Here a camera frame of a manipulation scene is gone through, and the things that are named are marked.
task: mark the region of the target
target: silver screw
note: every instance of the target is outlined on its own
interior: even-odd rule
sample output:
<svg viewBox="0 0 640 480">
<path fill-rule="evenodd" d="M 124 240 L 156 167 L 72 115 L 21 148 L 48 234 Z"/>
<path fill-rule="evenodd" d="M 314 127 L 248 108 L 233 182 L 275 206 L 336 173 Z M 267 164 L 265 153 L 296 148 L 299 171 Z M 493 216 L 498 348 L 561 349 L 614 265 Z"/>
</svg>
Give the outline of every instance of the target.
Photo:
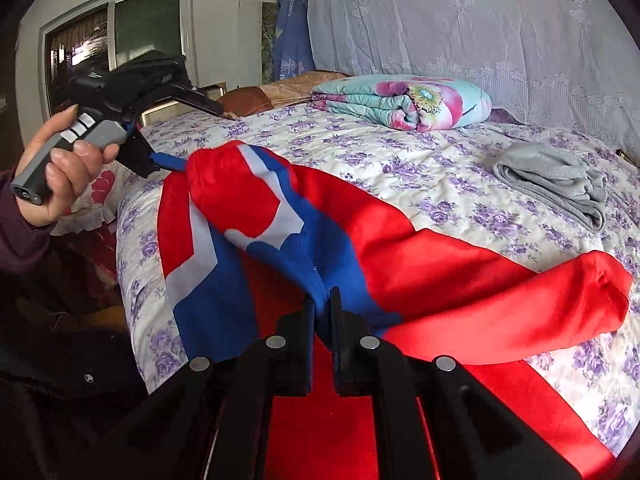
<svg viewBox="0 0 640 480">
<path fill-rule="evenodd" d="M 367 350 L 374 350 L 380 346 L 380 339 L 374 335 L 366 335 L 360 340 L 360 346 Z"/>
<path fill-rule="evenodd" d="M 282 348 L 284 345 L 286 345 L 287 340 L 284 339 L 281 335 L 272 335 L 267 338 L 267 341 L 265 341 L 265 343 L 269 348 L 277 349 Z"/>
<path fill-rule="evenodd" d="M 456 367 L 456 362 L 448 355 L 436 359 L 436 366 L 443 372 L 450 372 Z"/>
<path fill-rule="evenodd" d="M 209 368 L 209 360 L 206 357 L 194 357 L 189 361 L 189 368 L 194 372 L 203 372 Z"/>
</svg>

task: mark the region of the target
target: person's arm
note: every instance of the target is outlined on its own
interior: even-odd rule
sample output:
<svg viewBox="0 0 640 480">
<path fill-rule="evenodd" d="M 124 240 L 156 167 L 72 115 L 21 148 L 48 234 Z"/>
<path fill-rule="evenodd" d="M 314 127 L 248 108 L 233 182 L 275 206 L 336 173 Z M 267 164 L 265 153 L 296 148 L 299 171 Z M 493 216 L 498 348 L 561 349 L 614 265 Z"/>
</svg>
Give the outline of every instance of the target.
<svg viewBox="0 0 640 480">
<path fill-rule="evenodd" d="M 77 140 L 73 152 L 55 148 L 46 167 L 47 185 L 52 195 L 47 203 L 33 205 L 11 192 L 14 175 L 19 174 L 56 132 L 71 126 L 77 107 L 50 118 L 27 145 L 14 171 L 0 173 L 0 271 L 21 274 L 33 267 L 47 250 L 49 234 L 63 212 L 82 195 L 89 182 L 98 176 L 102 165 L 118 154 L 118 146 L 103 152 Z"/>
</svg>

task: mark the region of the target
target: human hand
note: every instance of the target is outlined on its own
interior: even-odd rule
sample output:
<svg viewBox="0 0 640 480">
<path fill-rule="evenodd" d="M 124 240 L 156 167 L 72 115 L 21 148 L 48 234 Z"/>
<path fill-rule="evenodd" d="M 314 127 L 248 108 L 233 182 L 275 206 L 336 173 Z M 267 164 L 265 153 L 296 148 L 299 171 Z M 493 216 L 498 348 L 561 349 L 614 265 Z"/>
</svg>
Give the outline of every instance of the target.
<svg viewBox="0 0 640 480">
<path fill-rule="evenodd" d="M 72 106 L 55 114 L 42 125 L 25 148 L 15 170 L 16 176 L 24 170 L 53 134 L 73 124 L 77 111 L 78 106 Z M 118 149 L 117 144 L 110 144 L 100 152 L 94 145 L 84 140 L 76 140 L 73 152 L 59 148 L 51 150 L 51 162 L 47 164 L 45 176 L 47 185 L 53 193 L 49 201 L 42 205 L 34 205 L 16 198 L 18 209 L 24 219 L 34 227 L 43 227 L 58 220 L 76 198 L 82 195 L 89 182 L 98 177 L 102 165 L 116 158 Z"/>
</svg>

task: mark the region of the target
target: gray handle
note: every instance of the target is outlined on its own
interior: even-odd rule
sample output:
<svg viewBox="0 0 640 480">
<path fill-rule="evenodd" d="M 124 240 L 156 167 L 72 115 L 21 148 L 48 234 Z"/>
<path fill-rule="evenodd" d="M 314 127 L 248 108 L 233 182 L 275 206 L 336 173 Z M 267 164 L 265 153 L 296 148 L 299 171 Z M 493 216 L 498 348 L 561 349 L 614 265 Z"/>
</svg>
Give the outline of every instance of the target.
<svg viewBox="0 0 640 480">
<path fill-rule="evenodd" d="M 109 144 L 122 144 L 127 133 L 115 121 L 96 121 L 87 113 L 78 116 L 78 120 L 68 129 L 53 135 L 27 164 L 27 167 L 14 178 L 11 189 L 14 195 L 35 205 L 45 203 L 51 196 L 51 190 L 45 179 L 45 167 L 51 162 L 49 153 L 53 148 L 71 152 L 76 140 L 82 139 L 101 150 Z"/>
</svg>

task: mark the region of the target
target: finger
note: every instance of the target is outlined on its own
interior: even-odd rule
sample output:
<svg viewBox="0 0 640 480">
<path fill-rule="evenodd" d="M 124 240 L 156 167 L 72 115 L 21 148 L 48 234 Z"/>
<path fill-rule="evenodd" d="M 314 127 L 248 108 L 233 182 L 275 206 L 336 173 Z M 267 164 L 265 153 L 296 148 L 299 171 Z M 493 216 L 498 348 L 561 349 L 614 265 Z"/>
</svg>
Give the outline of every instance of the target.
<svg viewBox="0 0 640 480">
<path fill-rule="evenodd" d="M 89 180 L 96 178 L 102 170 L 102 152 L 85 140 L 76 140 L 74 143 L 74 153 L 80 157 L 84 164 Z"/>
<path fill-rule="evenodd" d="M 80 157 L 75 153 L 66 152 L 60 148 L 51 150 L 50 157 L 53 164 L 65 174 L 71 183 L 74 196 L 82 195 L 87 184 L 89 184 L 90 176 Z"/>
<path fill-rule="evenodd" d="M 52 162 L 45 167 L 45 178 L 47 185 L 53 192 L 47 202 L 49 221 L 53 222 L 62 216 L 62 213 L 72 205 L 76 197 L 65 173 Z"/>
<path fill-rule="evenodd" d="M 62 110 L 61 112 L 55 114 L 51 117 L 46 123 L 44 123 L 41 129 L 38 130 L 38 133 L 33 136 L 31 139 L 31 144 L 42 145 L 49 137 L 57 132 L 61 132 L 65 128 L 68 128 L 73 124 L 76 119 L 76 113 L 78 112 L 78 105 L 73 105 L 66 110 Z"/>
<path fill-rule="evenodd" d="M 117 144 L 110 144 L 109 146 L 107 146 L 102 152 L 103 163 L 109 164 L 110 162 L 113 162 L 118 156 L 119 151 L 120 147 Z"/>
</svg>

